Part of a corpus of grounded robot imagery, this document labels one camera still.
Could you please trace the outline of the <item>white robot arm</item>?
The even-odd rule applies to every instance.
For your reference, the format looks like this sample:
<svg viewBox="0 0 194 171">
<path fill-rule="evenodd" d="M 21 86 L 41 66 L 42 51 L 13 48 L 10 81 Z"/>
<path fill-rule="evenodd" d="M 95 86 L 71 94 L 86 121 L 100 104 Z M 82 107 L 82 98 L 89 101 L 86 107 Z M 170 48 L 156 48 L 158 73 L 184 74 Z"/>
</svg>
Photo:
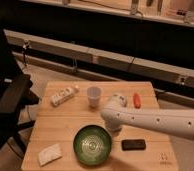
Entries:
<svg viewBox="0 0 194 171">
<path fill-rule="evenodd" d="M 194 110 L 133 109 L 125 96 L 115 93 L 102 107 L 101 117 L 114 136 L 127 125 L 194 140 Z"/>
</svg>

